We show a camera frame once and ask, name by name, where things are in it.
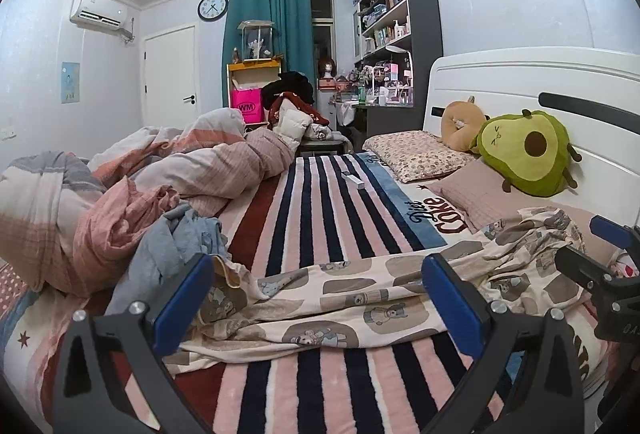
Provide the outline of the bear print pyjama pants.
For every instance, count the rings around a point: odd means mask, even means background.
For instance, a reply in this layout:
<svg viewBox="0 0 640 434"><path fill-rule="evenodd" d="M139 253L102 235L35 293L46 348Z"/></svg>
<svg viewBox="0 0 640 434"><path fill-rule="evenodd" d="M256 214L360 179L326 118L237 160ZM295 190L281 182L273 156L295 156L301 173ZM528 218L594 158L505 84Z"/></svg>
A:
<svg viewBox="0 0 640 434"><path fill-rule="evenodd" d="M580 373L605 357L594 335L584 290L556 269L560 247L585 251L574 220L557 207L519 209L442 250L456 274L513 313L562 310L573 334ZM424 253L334 261L254 277L215 258L215 281L176 354L171 373L225 362L246 364L311 348L374 348L420 340L446 325L422 285Z"/></svg>

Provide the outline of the green avocado plush pillow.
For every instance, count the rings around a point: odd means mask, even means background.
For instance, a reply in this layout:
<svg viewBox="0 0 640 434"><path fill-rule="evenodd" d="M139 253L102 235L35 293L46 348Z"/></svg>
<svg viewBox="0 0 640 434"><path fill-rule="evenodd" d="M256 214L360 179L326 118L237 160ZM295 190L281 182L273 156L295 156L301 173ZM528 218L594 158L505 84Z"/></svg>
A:
<svg viewBox="0 0 640 434"><path fill-rule="evenodd" d="M544 111L506 114L488 120L476 135L472 149L502 177L502 191L516 189L538 198L550 198L565 188L576 189L570 165L582 156L570 143L564 125Z"/></svg>

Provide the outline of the white bed headboard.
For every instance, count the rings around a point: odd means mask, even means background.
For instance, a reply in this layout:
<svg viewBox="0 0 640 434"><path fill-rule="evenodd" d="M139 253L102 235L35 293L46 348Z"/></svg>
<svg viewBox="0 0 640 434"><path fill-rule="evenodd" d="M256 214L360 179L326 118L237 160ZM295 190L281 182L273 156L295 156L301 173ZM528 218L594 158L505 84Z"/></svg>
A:
<svg viewBox="0 0 640 434"><path fill-rule="evenodd" d="M635 54L584 47L444 56L431 68L423 127L439 134L444 108L469 97L490 117L547 112L582 154L570 168L578 187L555 201L633 226L639 221L639 74Z"/></svg>

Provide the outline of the pink ribbed pillow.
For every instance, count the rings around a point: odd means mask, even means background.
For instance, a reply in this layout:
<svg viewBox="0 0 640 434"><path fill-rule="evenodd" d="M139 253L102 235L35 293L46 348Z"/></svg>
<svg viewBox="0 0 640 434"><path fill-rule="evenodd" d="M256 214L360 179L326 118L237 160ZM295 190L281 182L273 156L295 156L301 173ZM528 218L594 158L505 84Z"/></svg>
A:
<svg viewBox="0 0 640 434"><path fill-rule="evenodd" d="M574 220L584 238L586 254L593 261L608 266L623 255L621 249L591 233L589 224L593 213L547 199L531 197L516 189L504 192L502 180L503 178L482 160L476 160L457 172L430 183L428 189L456 207L472 232L516 213L519 209L552 206L562 209Z"/></svg>

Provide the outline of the pink checked duvet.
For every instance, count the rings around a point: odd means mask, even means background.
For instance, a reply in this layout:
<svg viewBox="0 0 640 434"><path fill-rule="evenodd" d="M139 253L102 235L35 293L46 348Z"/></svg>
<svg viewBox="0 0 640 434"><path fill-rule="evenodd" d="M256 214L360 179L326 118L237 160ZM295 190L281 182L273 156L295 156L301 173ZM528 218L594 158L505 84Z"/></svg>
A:
<svg viewBox="0 0 640 434"><path fill-rule="evenodd" d="M35 292L87 297L118 281L163 213L186 202L213 217L294 155L290 139L218 108L183 129L143 127L88 161L20 157L1 174L2 261Z"/></svg>

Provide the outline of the grey blue crumpled garment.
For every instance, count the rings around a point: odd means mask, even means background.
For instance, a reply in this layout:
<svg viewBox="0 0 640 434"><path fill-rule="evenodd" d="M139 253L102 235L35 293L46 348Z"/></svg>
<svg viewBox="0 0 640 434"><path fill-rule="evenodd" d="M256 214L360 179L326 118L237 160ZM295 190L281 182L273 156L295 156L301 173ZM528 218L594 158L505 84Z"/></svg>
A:
<svg viewBox="0 0 640 434"><path fill-rule="evenodd" d="M183 202L163 213L144 233L105 313L117 315L133 302L151 302L162 284L177 276L196 254L231 258L220 221L201 217L189 203Z"/></svg>

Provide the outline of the tan bear plush toy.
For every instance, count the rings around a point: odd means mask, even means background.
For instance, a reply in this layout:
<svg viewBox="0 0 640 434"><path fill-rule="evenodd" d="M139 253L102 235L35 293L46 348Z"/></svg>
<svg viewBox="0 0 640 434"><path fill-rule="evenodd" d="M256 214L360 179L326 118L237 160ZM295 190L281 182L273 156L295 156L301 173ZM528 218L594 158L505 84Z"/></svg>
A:
<svg viewBox="0 0 640 434"><path fill-rule="evenodd" d="M487 121L475 97L449 103L440 121L440 138L449 149L469 152L480 128Z"/></svg>

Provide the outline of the floral pillow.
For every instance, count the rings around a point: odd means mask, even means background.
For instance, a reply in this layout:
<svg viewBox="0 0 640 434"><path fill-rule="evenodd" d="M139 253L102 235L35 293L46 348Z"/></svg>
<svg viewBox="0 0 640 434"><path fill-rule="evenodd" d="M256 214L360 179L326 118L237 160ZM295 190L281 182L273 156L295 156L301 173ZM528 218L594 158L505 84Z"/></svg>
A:
<svg viewBox="0 0 640 434"><path fill-rule="evenodd" d="M399 131L364 140L362 149L374 153L402 183L448 176L476 160L454 151L427 131Z"/></svg>

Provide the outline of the white remote control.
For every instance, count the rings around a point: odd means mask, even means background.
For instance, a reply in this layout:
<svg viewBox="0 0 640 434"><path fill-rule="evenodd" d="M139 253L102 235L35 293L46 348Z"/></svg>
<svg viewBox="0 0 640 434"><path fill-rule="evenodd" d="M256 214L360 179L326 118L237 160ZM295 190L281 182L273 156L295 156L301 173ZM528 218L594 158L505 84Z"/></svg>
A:
<svg viewBox="0 0 640 434"><path fill-rule="evenodd" d="M364 188L364 181L360 179L358 176L351 174L350 172L341 172L342 178L345 181L348 181L353 186L355 186L358 190Z"/></svg>

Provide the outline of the striped plush bed blanket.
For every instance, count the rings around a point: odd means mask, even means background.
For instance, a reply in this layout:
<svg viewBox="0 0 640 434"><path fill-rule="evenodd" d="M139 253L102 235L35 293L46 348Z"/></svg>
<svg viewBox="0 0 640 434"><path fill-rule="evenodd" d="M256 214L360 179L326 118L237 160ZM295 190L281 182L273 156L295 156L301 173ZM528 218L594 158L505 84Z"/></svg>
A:
<svg viewBox="0 0 640 434"><path fill-rule="evenodd" d="M416 432L413 386L442 404L470 363L419 281L422 256L438 252L515 313L562 309L582 380L597 383L605 342L585 292L552 261L564 240L611 261L589 220L504 192L480 162L411 201L371 155L297 160L220 215L235 232L168 369L223 433L355 433L367 421Z"/></svg>

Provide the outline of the dark bookshelf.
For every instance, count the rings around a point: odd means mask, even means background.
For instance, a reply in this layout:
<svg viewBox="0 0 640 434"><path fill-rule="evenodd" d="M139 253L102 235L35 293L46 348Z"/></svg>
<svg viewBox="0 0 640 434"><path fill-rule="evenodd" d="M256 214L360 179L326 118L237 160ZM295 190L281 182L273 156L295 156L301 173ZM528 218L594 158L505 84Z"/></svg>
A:
<svg viewBox="0 0 640 434"><path fill-rule="evenodd" d="M431 67L444 55L438 0L357 0L355 18L366 99L352 126L366 138L420 129Z"/></svg>

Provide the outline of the pink shopping bag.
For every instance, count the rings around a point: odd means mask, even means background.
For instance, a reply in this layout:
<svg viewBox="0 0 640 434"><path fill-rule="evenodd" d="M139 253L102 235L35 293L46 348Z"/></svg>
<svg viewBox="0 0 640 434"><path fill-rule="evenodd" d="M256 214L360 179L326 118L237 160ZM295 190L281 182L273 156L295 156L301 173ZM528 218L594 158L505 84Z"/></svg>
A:
<svg viewBox="0 0 640 434"><path fill-rule="evenodd" d="M231 106L238 109L247 124L258 124L264 120L262 90L260 88L233 89Z"/></svg>

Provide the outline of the wig on mannequin head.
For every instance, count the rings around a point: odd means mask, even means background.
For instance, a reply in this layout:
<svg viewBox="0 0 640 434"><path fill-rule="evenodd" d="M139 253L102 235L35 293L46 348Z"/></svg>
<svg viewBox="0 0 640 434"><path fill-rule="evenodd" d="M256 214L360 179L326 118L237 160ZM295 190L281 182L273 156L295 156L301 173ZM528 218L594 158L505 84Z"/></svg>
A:
<svg viewBox="0 0 640 434"><path fill-rule="evenodd" d="M318 79L330 79L336 76L336 65L330 56L318 60Z"/></svg>

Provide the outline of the white door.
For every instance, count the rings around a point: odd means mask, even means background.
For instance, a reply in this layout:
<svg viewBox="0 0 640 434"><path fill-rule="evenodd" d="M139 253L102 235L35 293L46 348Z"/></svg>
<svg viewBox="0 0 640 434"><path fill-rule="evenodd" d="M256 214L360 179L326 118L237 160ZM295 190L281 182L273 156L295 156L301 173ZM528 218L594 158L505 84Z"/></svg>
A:
<svg viewBox="0 0 640 434"><path fill-rule="evenodd" d="M185 128L198 116L198 46L194 25L146 38L142 112L145 125Z"/></svg>

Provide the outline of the pile of clothes on chair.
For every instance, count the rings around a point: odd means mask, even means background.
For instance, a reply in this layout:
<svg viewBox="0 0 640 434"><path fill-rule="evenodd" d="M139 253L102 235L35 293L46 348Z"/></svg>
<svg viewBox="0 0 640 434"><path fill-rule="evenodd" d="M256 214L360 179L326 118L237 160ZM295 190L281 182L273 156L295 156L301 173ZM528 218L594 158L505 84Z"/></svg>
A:
<svg viewBox="0 0 640 434"><path fill-rule="evenodd" d="M304 139L328 139L329 121L314 107L314 87L306 75L283 72L262 87L262 108L267 112L268 127L293 151Z"/></svg>

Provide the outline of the yellow white shelf cabinet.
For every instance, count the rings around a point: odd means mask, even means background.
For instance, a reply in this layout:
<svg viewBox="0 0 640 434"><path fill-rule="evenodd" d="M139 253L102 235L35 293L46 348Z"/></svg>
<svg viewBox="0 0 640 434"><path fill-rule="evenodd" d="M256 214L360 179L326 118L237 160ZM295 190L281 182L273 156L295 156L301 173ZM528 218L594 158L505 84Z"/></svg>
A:
<svg viewBox="0 0 640 434"><path fill-rule="evenodd" d="M270 61L248 61L227 65L227 92L228 102L231 106L231 91L233 89L248 89L266 87L270 82L275 82L280 78L281 62L279 60ZM249 128L264 126L267 124L268 111L264 108L264 120L258 124L247 124Z"/></svg>

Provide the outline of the white air conditioner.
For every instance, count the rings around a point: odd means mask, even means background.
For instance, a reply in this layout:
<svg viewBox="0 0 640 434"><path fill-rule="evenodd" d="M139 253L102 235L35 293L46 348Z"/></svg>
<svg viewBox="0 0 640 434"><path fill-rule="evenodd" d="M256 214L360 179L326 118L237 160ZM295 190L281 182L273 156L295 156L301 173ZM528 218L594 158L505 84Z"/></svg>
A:
<svg viewBox="0 0 640 434"><path fill-rule="evenodd" d="M114 0L73 0L70 6L72 23L121 30L127 21L127 7Z"/></svg>

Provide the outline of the glass display case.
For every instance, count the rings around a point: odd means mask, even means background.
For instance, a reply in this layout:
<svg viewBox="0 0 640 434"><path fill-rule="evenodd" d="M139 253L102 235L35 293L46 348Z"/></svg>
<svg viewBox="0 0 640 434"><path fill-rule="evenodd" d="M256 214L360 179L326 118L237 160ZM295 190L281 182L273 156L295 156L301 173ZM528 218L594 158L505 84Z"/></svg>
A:
<svg viewBox="0 0 640 434"><path fill-rule="evenodd" d="M265 20L245 20L239 24L244 62L270 61L273 58L273 27L273 22Z"/></svg>

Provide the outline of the teal curtain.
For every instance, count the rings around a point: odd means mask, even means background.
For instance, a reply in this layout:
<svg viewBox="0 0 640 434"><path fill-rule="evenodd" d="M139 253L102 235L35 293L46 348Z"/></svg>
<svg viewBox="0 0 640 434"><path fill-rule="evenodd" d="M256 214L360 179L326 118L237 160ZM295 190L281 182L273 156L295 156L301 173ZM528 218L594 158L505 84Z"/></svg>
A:
<svg viewBox="0 0 640 434"><path fill-rule="evenodd" d="M283 58L283 70L305 74L314 82L314 38L312 37L311 0L229 0L221 55L222 105L229 106L227 65L234 48L241 49L243 21L264 20L274 23L274 53Z"/></svg>

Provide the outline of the blue wall poster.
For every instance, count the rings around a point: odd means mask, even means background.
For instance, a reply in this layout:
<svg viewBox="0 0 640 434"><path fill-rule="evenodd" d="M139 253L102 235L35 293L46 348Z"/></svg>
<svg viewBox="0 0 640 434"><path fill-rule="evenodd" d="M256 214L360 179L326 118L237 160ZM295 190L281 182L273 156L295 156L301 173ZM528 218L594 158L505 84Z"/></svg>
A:
<svg viewBox="0 0 640 434"><path fill-rule="evenodd" d="M80 64L63 62L61 64L61 102L63 104L80 101Z"/></svg>

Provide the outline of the round wall clock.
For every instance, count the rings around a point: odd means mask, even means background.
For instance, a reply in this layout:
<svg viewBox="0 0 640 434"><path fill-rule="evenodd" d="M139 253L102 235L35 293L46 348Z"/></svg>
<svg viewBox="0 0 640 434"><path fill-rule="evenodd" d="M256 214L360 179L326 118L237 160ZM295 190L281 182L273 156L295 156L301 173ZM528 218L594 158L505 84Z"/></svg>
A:
<svg viewBox="0 0 640 434"><path fill-rule="evenodd" d="M221 19L228 11L229 0L201 0L198 4L198 17L204 22Z"/></svg>

